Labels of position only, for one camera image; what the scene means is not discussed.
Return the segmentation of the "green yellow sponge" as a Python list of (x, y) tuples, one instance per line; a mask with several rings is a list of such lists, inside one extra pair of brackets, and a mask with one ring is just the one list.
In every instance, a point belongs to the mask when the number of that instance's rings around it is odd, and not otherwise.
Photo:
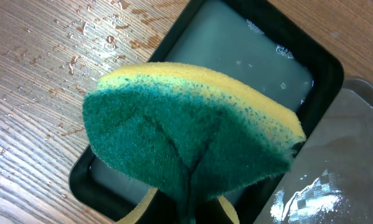
[(306, 135), (297, 115), (248, 85), (176, 62), (125, 65), (83, 100), (93, 153), (149, 185), (122, 223), (145, 220), (158, 193), (174, 223), (238, 223), (227, 192), (284, 174)]

